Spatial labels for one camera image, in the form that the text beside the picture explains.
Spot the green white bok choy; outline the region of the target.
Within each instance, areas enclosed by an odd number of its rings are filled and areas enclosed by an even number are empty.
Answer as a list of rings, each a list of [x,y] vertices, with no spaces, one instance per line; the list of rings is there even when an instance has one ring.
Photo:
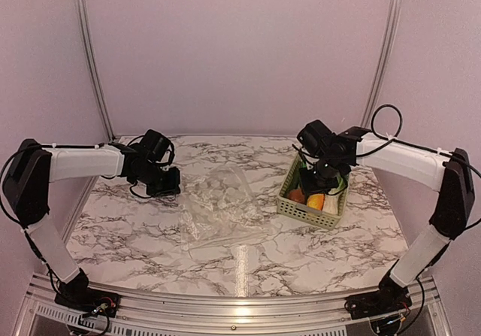
[[[336,216],[339,214],[339,198],[347,187],[346,178],[342,175],[337,175],[337,181],[337,187],[329,190],[325,194],[324,205],[322,207],[323,212]]]

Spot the yellow orange mango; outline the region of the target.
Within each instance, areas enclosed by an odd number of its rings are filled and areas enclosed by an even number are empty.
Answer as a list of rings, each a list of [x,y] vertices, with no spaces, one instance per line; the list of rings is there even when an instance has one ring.
[[[315,210],[322,210],[324,201],[325,201],[324,194],[313,194],[308,197],[306,205]]]

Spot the clear zip top bag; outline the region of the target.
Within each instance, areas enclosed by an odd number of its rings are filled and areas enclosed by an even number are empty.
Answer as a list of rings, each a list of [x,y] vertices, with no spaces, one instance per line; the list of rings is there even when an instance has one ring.
[[[277,233],[237,166],[184,175],[182,186],[178,201],[181,247],[185,251],[231,246]]]

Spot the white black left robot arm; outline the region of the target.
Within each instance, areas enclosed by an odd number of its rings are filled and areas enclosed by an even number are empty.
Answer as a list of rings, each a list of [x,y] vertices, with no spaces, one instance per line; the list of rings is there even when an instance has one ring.
[[[1,170],[1,208],[18,224],[34,254],[47,267],[55,301],[66,307],[111,311],[118,296],[89,285],[86,272],[69,253],[50,218],[50,190],[56,183],[83,178],[122,178],[142,185],[145,198],[180,193],[174,146],[148,132],[136,143],[58,145],[25,139]]]

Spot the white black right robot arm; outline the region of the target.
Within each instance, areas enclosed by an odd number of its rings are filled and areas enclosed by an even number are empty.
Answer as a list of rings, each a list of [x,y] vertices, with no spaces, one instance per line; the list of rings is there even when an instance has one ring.
[[[437,193],[437,203],[426,228],[395,262],[377,290],[351,295],[346,308],[353,318],[373,316],[410,305],[408,286],[433,266],[449,244],[470,229],[468,220],[475,201],[473,175],[467,152],[429,149],[382,136],[373,129],[353,126],[334,133],[320,120],[308,123],[297,135],[300,154],[315,159],[303,172],[309,186],[305,194],[333,189],[338,177],[354,166],[366,166],[407,178]]]

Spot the brown potato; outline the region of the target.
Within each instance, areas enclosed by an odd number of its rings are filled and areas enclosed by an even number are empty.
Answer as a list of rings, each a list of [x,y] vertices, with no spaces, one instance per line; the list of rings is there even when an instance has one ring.
[[[301,189],[293,189],[291,190],[288,195],[287,195],[287,198],[291,201],[294,201],[296,203],[300,203],[300,204],[305,204],[306,202],[306,196],[305,194],[302,192]]]

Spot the pale green perforated basket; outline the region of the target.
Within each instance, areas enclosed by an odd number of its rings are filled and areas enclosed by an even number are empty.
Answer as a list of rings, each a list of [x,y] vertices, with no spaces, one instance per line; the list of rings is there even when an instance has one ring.
[[[337,177],[339,186],[327,193],[308,195],[301,186],[302,171],[307,171],[300,156],[292,161],[277,196],[278,214],[308,223],[326,230],[332,230],[339,223],[346,206],[349,178]]]

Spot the aluminium front frame rail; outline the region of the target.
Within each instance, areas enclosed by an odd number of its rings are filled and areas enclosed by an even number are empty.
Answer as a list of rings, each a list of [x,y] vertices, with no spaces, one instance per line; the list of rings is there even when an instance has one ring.
[[[55,304],[50,279],[34,274],[11,332],[63,335],[71,328],[110,335],[372,335],[380,316],[354,320],[345,309],[351,292],[236,298],[148,292],[93,283],[119,295],[116,316],[81,319]]]

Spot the right aluminium corner post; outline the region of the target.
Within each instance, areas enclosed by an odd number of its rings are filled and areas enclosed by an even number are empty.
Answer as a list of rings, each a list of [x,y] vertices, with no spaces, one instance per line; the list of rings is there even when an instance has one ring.
[[[386,26],[383,34],[383,40],[381,43],[380,55],[377,61],[374,78],[371,83],[368,100],[361,121],[361,126],[365,128],[368,127],[380,99],[383,80],[386,75],[389,58],[392,53],[396,33],[398,30],[401,3],[402,0],[389,0]]]

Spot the aluminium corner post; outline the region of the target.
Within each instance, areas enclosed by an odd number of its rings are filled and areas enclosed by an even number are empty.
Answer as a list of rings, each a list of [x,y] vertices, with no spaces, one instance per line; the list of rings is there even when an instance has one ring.
[[[104,90],[101,84],[101,78],[98,71],[98,65],[95,58],[94,44],[92,41],[92,35],[89,26],[89,15],[87,9],[86,0],[74,0],[77,17],[80,27],[80,38],[83,45],[83,52],[86,57],[86,65],[88,69],[89,79],[92,84],[92,90],[95,98],[95,103],[98,108],[101,124],[104,129],[104,133],[109,141],[116,139],[115,132],[113,130],[112,121],[107,109],[107,102],[104,97]]]
[[[383,80],[386,75],[389,58],[392,53],[396,33],[398,30],[401,3],[402,0],[389,0],[386,26],[383,34],[383,40],[381,43],[380,55],[377,61],[374,78],[371,83],[368,100],[361,121],[361,126],[365,128],[368,127],[380,99]]]

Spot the left aluminium corner post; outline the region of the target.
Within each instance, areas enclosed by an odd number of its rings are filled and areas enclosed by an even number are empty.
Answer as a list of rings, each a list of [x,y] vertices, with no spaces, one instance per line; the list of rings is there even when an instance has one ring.
[[[101,124],[104,129],[104,133],[109,141],[116,139],[115,132],[113,130],[112,121],[107,109],[107,102],[104,97],[104,90],[101,84],[101,78],[98,71],[98,65],[95,58],[94,44],[92,41],[92,35],[89,26],[89,15],[87,9],[86,0],[74,0],[77,17],[80,27],[80,38],[83,45],[83,52],[86,57],[86,65],[88,69],[89,79],[92,84],[92,90],[95,98],[95,103],[98,108]]]

